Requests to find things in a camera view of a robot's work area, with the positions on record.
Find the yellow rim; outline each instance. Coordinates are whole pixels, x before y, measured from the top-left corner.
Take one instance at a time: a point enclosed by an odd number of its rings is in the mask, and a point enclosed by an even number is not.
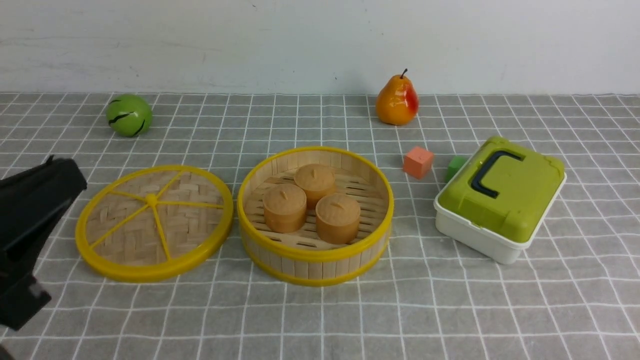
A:
[[[380,223],[380,226],[378,226],[376,230],[374,230],[366,238],[358,241],[353,245],[349,245],[347,247],[342,247],[342,248],[333,249],[333,250],[301,250],[301,249],[286,247],[281,243],[272,241],[266,236],[264,236],[262,233],[260,233],[258,230],[256,230],[254,226],[251,225],[249,218],[244,213],[244,206],[243,206],[244,192],[246,190],[246,187],[248,186],[249,179],[253,177],[253,175],[258,171],[258,169],[262,168],[265,164],[269,163],[270,161],[273,161],[277,158],[281,158],[282,156],[292,154],[294,152],[303,152],[303,151],[333,151],[333,152],[339,152],[341,154],[346,154],[369,165],[378,174],[378,176],[380,176],[380,178],[385,183],[385,188],[387,189],[387,193],[389,195],[389,205],[387,207],[387,214],[385,215],[385,218],[382,220],[382,223]],[[291,259],[300,260],[300,261],[307,261],[311,263],[320,263],[325,261],[337,261],[340,259],[350,258],[351,256],[359,254],[363,252],[365,249],[373,246],[373,244],[376,241],[378,241],[380,237],[382,237],[384,233],[387,231],[387,229],[389,229],[389,227],[391,226],[391,219],[393,218],[393,212],[394,212],[394,198],[393,198],[393,192],[391,190],[391,185],[387,181],[387,177],[384,175],[382,171],[380,171],[380,169],[378,169],[375,165],[373,165],[373,163],[371,163],[366,158],[360,155],[357,155],[351,151],[339,149],[336,147],[310,146],[310,147],[298,147],[297,149],[283,151],[279,154],[276,154],[270,158],[267,158],[261,161],[256,167],[254,167],[249,172],[249,174],[245,177],[242,185],[240,186],[240,191],[238,192],[238,198],[237,198],[237,209],[238,209],[238,219],[240,221],[240,226],[242,227],[242,229],[253,239],[256,239],[258,243],[263,247],[286,258],[291,258]]]
[[[382,246],[382,249],[380,250],[380,252],[373,259],[371,259],[370,262],[368,262],[365,266],[359,268],[354,272],[350,272],[346,275],[342,275],[339,277],[333,277],[331,279],[302,279],[301,277],[295,277],[295,276],[283,274],[282,272],[278,272],[273,268],[265,265],[259,258],[257,258],[253,253],[251,253],[244,239],[242,240],[242,243],[246,253],[249,255],[249,258],[260,269],[262,269],[262,271],[275,277],[276,279],[290,282],[291,284],[295,284],[295,285],[322,287],[322,286],[331,286],[331,285],[341,284],[343,282],[355,279],[356,277],[369,271],[369,269],[371,269],[378,262],[378,260],[380,260],[380,258],[382,257],[382,254],[384,254],[389,244],[389,239],[391,239],[391,235],[385,240],[385,244],[384,246]]]
[[[135,215],[137,215],[138,213],[141,213],[144,209],[147,209],[149,205],[142,206],[139,210],[137,210],[131,216],[127,217],[125,220],[123,220],[118,225],[116,225],[112,230],[107,232],[101,239],[96,241],[94,244],[89,245],[89,243],[86,240],[86,222],[88,220],[89,215],[93,211],[94,207],[108,193],[112,193],[112,194],[115,193],[115,194],[129,196],[138,200],[145,200],[135,195],[120,193],[118,191],[115,191],[114,189],[118,185],[125,183],[131,179],[134,179],[135,177],[145,175],[145,174],[150,174],[153,172],[159,172],[159,171],[177,171],[178,174],[169,183],[167,183],[164,186],[164,188],[160,190],[160,192],[157,193],[157,196],[160,196],[164,192],[164,190],[167,189],[171,185],[171,183],[174,180],[176,180],[178,176],[183,172],[192,172],[194,174],[200,175],[206,178],[207,180],[209,180],[216,187],[216,189],[218,189],[223,199],[223,205],[221,206],[223,213],[222,213],[222,217],[220,218],[220,223],[218,224],[218,226],[216,226],[215,230],[211,233],[211,235],[205,241],[203,241],[203,243],[200,244],[197,248],[193,249],[191,252],[185,255],[180,256],[179,258],[171,258],[170,256],[168,256],[167,258],[169,260],[161,264],[149,265],[149,266],[127,266],[127,265],[112,263],[100,257],[93,250],[95,243],[98,243],[101,240],[103,240],[103,238],[108,236],[109,233],[112,233],[115,229],[120,227],[126,221],[132,219]],[[159,202],[159,203],[168,204],[168,205],[182,204],[181,202]],[[213,206],[212,204],[206,204],[206,205],[199,204],[199,203],[194,203],[194,204],[197,204],[196,206]],[[157,211],[155,210],[155,207],[151,206],[151,208],[152,208],[152,211],[154,212],[154,217],[157,217]],[[233,215],[234,215],[234,209],[233,209],[233,198],[231,196],[231,191],[229,191],[225,183],[214,174],[208,171],[204,171],[200,168],[189,167],[185,165],[163,165],[158,167],[146,168],[140,171],[133,172],[129,175],[123,176],[120,179],[116,180],[115,182],[107,185],[96,196],[94,196],[93,199],[84,207],[76,225],[76,246],[78,248],[78,251],[80,252],[80,255],[82,255],[84,260],[92,268],[94,268],[98,273],[106,277],[109,277],[117,281],[125,281],[125,282],[160,281],[160,280],[167,279],[169,277],[173,277],[173,276],[182,274],[184,272],[187,272],[188,270],[191,270],[194,267],[201,264],[202,262],[204,262],[212,254],[214,254],[220,248],[222,243],[226,240],[231,230]],[[162,227],[158,227],[158,233],[162,241],[162,245],[166,252],[167,251],[166,240],[164,239],[164,233],[163,233]]]

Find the steamer basket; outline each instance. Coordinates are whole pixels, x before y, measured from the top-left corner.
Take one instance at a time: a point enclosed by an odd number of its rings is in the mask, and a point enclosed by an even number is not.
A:
[[[299,167],[332,167],[336,191],[354,197],[362,209],[357,237],[343,245],[319,239],[316,214],[294,233],[274,233],[264,223],[262,196],[270,188],[293,183]],[[333,147],[302,147],[259,163],[244,179],[237,199],[244,249],[265,272],[293,284],[328,286],[353,279],[372,267],[391,235],[394,200],[385,175],[369,160]]]
[[[106,277],[160,281],[215,253],[233,212],[231,192],[212,173],[183,165],[147,168],[107,185],[86,205],[76,245]]]

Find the green ball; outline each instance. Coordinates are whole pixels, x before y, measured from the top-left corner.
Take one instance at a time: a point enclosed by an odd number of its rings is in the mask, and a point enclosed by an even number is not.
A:
[[[116,133],[134,137],[146,133],[151,125],[151,106],[140,96],[120,95],[107,105],[107,120]]]

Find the pink foam cube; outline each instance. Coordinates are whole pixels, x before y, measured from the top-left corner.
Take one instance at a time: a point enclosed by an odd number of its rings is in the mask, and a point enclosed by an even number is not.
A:
[[[422,179],[431,170],[434,154],[416,146],[404,156],[403,170],[407,174]]]

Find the green lid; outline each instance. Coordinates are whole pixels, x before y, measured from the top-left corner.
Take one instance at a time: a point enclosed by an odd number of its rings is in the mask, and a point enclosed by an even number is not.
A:
[[[492,136],[439,196],[439,204],[479,227],[524,243],[564,179],[557,158]]]

